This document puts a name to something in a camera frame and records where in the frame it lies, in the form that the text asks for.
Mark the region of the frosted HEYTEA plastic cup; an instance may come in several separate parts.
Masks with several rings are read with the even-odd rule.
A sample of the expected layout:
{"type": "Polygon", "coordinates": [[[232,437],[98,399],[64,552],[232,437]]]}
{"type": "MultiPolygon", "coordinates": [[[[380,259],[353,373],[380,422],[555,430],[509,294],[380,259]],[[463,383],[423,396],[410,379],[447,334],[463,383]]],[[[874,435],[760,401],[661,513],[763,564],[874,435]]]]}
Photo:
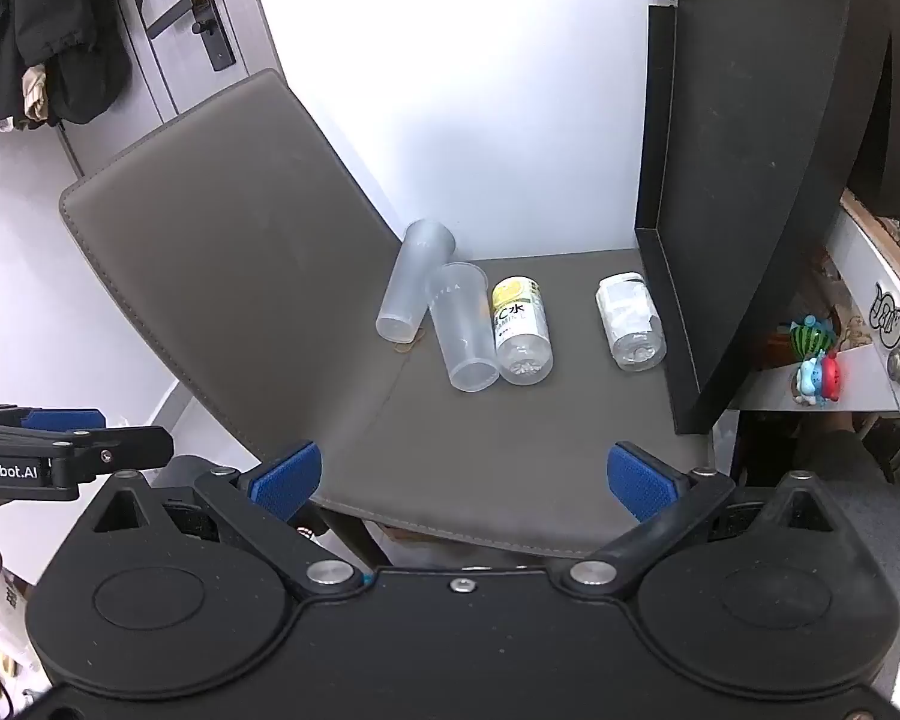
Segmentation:
{"type": "Polygon", "coordinates": [[[499,377],[486,273],[468,262],[450,262],[430,273],[425,294],[450,385],[465,394],[491,387],[499,377]]]}

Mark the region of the frosted plastic cup far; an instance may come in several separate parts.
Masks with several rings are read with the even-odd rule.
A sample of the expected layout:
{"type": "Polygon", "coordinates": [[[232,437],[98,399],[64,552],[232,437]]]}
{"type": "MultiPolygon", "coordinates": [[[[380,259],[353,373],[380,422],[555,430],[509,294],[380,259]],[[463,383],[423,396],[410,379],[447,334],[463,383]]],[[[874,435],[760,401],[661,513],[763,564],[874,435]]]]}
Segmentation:
{"type": "Polygon", "coordinates": [[[427,310],[425,282],[450,262],[457,249],[453,232],[436,220],[414,221],[406,229],[375,320],[386,341],[409,344],[416,338],[427,310]]]}

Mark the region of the white label clear bottle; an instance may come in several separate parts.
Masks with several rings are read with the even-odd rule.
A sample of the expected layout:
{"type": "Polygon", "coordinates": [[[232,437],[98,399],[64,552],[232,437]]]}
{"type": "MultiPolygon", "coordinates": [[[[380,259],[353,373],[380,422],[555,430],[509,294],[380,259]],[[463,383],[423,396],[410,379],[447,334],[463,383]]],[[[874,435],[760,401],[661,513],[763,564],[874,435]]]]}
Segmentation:
{"type": "Polygon", "coordinates": [[[603,278],[596,307],[611,356],[626,372],[644,372],[663,361],[667,342],[644,277],[635,271],[603,278]]]}

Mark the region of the blue red toy figure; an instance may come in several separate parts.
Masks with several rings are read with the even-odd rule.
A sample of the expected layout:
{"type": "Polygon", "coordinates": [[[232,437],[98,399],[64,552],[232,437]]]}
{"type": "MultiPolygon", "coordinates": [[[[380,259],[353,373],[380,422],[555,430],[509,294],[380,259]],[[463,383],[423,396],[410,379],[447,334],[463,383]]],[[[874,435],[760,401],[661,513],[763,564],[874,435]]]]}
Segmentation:
{"type": "Polygon", "coordinates": [[[793,376],[793,398],[800,405],[818,406],[841,399],[841,368],[836,353],[820,351],[800,362],[793,376]]]}

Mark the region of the yellow label clear bottle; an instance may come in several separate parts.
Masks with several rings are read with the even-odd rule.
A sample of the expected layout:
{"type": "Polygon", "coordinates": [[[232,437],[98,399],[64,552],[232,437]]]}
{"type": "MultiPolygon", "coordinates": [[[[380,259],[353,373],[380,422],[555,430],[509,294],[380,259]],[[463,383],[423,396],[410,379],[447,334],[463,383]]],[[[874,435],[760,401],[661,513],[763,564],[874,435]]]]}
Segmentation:
{"type": "Polygon", "coordinates": [[[538,283],[528,277],[500,280],[491,293],[500,375],[512,385],[536,385],[553,369],[553,348],[538,283]]]}

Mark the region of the watermelon toy figure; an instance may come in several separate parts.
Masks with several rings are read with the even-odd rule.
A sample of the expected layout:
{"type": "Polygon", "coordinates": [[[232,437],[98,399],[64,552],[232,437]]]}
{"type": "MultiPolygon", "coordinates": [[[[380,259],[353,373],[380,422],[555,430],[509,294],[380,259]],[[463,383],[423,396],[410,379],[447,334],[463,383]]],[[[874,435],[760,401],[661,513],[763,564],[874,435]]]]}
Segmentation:
{"type": "Polygon", "coordinates": [[[837,341],[831,320],[818,319],[813,314],[808,314],[801,322],[792,322],[788,334],[798,361],[829,353],[837,341]]]}

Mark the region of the grey leather chair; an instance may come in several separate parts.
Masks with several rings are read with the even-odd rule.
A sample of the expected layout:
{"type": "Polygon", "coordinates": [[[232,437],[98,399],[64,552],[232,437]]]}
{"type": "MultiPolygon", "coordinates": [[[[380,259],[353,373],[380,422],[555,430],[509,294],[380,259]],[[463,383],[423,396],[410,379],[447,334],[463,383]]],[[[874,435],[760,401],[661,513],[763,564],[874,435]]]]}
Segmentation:
{"type": "Polygon", "coordinates": [[[464,394],[439,345],[375,332],[397,236],[276,71],[255,73],[71,185],[59,211],[136,332],[261,460],[313,442],[329,511],[496,550],[575,557],[632,523],[621,440],[687,472],[662,371],[614,364],[596,312],[632,250],[491,260],[543,291],[549,377],[464,394]]]}

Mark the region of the white drawer with knob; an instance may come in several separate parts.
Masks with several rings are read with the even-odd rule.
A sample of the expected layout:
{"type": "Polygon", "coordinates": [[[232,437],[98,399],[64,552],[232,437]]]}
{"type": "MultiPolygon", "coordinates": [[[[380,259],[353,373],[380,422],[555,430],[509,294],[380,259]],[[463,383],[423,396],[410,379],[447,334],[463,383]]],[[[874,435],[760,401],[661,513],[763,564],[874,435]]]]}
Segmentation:
{"type": "Polygon", "coordinates": [[[844,411],[900,419],[900,245],[852,193],[824,244],[824,265],[847,304],[836,361],[836,401],[806,405],[795,397],[800,367],[754,372],[731,404],[743,411],[844,411]]]}

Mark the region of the black hanging jacket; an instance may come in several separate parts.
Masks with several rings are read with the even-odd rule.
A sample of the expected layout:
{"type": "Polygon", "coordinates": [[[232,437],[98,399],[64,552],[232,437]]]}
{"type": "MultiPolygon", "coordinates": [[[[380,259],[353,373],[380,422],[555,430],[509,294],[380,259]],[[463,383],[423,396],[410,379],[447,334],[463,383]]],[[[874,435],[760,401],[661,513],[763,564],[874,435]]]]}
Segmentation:
{"type": "Polygon", "coordinates": [[[84,125],[130,81],[115,0],[0,0],[0,130],[84,125]]]}

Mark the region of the grey door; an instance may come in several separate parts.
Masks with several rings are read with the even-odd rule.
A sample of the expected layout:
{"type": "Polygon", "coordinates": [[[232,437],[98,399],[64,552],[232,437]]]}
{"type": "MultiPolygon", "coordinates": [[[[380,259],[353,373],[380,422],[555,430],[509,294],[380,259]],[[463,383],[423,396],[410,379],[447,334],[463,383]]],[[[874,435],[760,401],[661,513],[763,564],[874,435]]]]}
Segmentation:
{"type": "Polygon", "coordinates": [[[203,41],[185,16],[153,41],[146,28],[178,0],[115,0],[119,34],[130,57],[125,91],[86,125],[63,124],[59,141],[78,176],[86,176],[156,128],[245,76],[278,68],[260,0],[215,0],[235,64],[212,70],[203,41]]]}

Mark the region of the black open box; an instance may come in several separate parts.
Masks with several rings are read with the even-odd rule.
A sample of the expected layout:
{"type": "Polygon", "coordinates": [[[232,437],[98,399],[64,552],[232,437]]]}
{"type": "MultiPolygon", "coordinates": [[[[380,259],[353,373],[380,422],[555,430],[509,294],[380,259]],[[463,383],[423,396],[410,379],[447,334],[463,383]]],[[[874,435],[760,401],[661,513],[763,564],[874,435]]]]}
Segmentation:
{"type": "Polygon", "coordinates": [[[635,234],[702,434],[844,192],[900,215],[900,0],[655,0],[635,234]]]}

